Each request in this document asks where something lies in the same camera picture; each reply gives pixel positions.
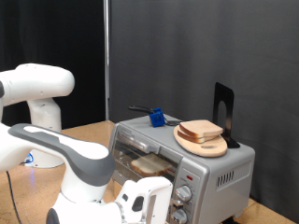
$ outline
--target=toaster oven knob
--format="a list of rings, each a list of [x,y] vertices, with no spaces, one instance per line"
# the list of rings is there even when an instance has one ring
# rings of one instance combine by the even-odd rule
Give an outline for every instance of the toaster oven knob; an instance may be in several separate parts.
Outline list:
[[[187,214],[184,210],[179,209],[171,215],[171,218],[174,219],[178,224],[187,223]]]
[[[183,202],[187,202],[192,197],[191,190],[187,186],[176,189],[176,194]]]

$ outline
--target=black metal bracket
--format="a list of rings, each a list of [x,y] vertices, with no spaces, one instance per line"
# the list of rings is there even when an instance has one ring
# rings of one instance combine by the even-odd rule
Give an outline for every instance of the black metal bracket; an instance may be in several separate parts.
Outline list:
[[[234,221],[233,217],[229,217],[227,219],[225,219],[222,224],[239,224],[238,222]]]
[[[218,124],[218,109],[219,103],[224,102],[226,107],[226,121],[225,129],[222,137],[225,139],[228,148],[238,148],[240,145],[231,137],[232,132],[232,122],[233,122],[233,108],[234,108],[234,92],[223,86],[219,82],[215,85],[215,96],[214,96],[214,106],[213,106],[213,123]]]

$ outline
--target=bread slice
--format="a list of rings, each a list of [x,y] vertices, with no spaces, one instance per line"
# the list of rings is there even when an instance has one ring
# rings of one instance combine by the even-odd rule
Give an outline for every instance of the bread slice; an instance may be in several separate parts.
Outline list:
[[[221,127],[206,119],[181,122],[179,128],[188,136],[196,138],[215,136],[223,133]]]
[[[216,138],[219,135],[217,134],[217,135],[214,135],[214,136],[197,138],[197,137],[192,137],[192,136],[187,135],[180,128],[178,128],[178,136],[181,137],[181,138],[184,138],[184,139],[186,139],[188,141],[194,142],[194,143],[204,143],[204,142],[206,142],[208,140]]]
[[[143,176],[165,175],[172,164],[151,153],[131,161],[131,168]]]

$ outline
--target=toaster oven window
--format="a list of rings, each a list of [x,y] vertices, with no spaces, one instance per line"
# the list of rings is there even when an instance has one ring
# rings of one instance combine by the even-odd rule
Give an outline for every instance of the toaster oven window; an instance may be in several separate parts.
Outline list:
[[[117,163],[115,173],[125,180],[164,176],[172,183],[175,181],[178,163],[161,154],[147,154],[120,139],[116,139],[112,154]]]

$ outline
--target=wooden plate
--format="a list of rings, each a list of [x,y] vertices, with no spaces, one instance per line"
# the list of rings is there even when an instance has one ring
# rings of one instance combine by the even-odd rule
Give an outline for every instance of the wooden plate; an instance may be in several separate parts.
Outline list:
[[[183,148],[193,154],[202,157],[219,157],[224,155],[227,151],[227,144],[220,135],[215,139],[212,139],[205,143],[194,143],[179,137],[178,128],[179,126],[177,126],[174,130],[174,136],[176,140]]]

